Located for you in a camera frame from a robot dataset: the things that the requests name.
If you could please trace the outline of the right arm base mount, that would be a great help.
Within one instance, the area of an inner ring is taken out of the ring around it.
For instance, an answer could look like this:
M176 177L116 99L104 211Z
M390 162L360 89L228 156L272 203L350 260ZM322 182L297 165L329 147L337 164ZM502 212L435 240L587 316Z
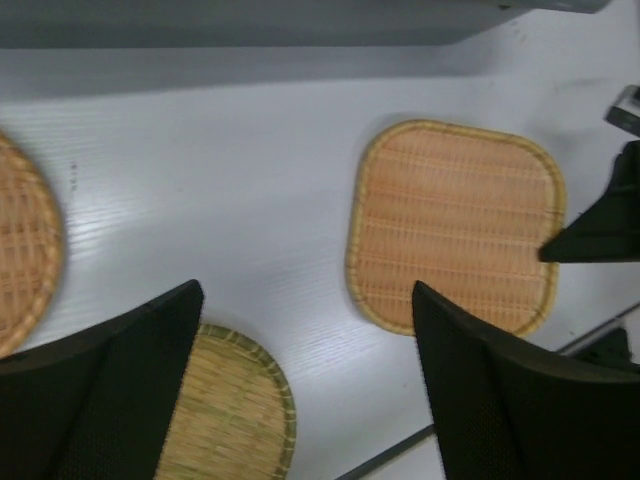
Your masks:
M627 331L618 327L576 353L577 360L622 371L636 371Z

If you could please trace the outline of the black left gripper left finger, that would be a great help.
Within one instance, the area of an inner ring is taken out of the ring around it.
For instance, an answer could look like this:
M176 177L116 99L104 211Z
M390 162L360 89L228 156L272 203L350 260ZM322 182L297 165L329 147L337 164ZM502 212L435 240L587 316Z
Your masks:
M189 280L2 359L2 478L153 478L203 303Z

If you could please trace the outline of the grey plastic bin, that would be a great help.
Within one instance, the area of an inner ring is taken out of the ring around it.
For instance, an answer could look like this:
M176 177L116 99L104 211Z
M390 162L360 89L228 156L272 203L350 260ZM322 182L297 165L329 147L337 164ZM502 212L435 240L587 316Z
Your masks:
M604 1L2 0L4 48L443 45L534 10Z

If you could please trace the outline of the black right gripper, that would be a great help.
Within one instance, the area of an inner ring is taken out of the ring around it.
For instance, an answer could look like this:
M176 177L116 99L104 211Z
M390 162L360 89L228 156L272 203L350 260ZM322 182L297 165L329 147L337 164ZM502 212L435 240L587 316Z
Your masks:
M639 86L628 85L604 119L640 137ZM637 262L639 260L639 142L613 162L601 197L538 249L542 262Z

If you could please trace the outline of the square woven tray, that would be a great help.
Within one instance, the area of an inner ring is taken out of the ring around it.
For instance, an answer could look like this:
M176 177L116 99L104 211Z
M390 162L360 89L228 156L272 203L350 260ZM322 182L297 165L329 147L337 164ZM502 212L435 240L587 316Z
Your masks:
M379 133L356 175L345 279L360 313L412 335L422 281L519 336L555 302L558 267L539 248L564 223L552 156L521 136L414 119Z

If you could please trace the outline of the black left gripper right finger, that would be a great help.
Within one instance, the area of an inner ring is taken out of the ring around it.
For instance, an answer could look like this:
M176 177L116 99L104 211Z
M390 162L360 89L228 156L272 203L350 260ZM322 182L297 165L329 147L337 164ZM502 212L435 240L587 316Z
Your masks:
M637 364L545 350L421 281L412 311L447 478L638 478Z

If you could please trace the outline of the round green-rimmed bamboo tray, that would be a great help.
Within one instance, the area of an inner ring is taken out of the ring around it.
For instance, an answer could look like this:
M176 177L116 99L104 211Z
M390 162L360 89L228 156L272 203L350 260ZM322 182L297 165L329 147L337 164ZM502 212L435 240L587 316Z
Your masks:
M269 352L199 327L156 470L158 479L284 479L296 443L293 392Z

